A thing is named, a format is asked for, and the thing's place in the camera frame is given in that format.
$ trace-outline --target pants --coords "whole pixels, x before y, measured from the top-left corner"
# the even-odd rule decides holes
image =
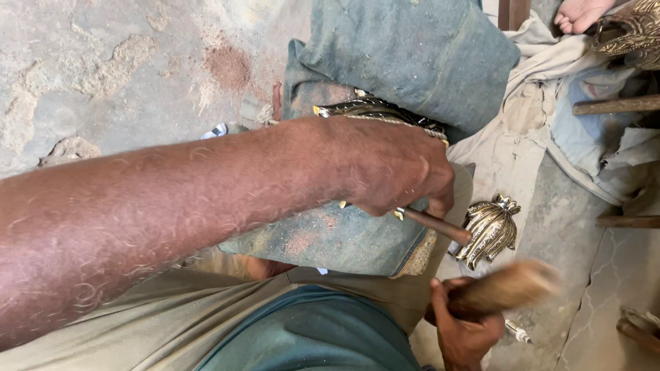
[[[463,222],[472,178],[456,173],[455,205],[445,218]],[[423,274],[398,279],[297,267],[244,283],[229,276],[172,269],[136,285],[101,309],[17,348],[0,353],[4,370],[192,370],[260,306],[303,285],[369,298],[410,335],[430,302],[429,282],[451,241],[438,236]]]

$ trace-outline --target wooden chisel handle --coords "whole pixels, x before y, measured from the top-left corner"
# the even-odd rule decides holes
[[[478,321],[556,294],[559,284],[557,268],[535,259],[516,261],[450,291],[447,308],[456,318]]]
[[[467,246],[472,240],[472,233],[459,226],[455,226],[450,222],[446,222],[440,218],[432,215],[422,213],[410,207],[399,207],[398,211],[402,212],[406,217],[435,230],[437,233],[447,236],[461,245]]]

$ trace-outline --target hand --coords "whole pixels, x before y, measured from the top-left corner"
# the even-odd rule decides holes
[[[501,314],[475,323],[457,320],[448,312],[447,293],[473,280],[471,277],[442,283],[437,278],[431,280],[431,305],[436,315],[438,344],[447,371],[481,370],[479,362],[504,335],[504,317]]]
[[[451,210],[454,173],[442,141],[420,127],[343,116],[324,120],[339,162],[348,168],[347,201],[376,216],[425,196],[427,213],[444,218]]]

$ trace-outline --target teal shirt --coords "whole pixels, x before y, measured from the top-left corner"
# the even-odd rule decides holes
[[[365,298],[304,286],[260,308],[198,371],[421,370],[392,317]]]

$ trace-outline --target forearm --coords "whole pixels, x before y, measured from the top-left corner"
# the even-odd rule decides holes
[[[346,196],[345,154],[310,140],[331,135],[318,120],[0,181],[0,349],[61,327],[201,248]]]

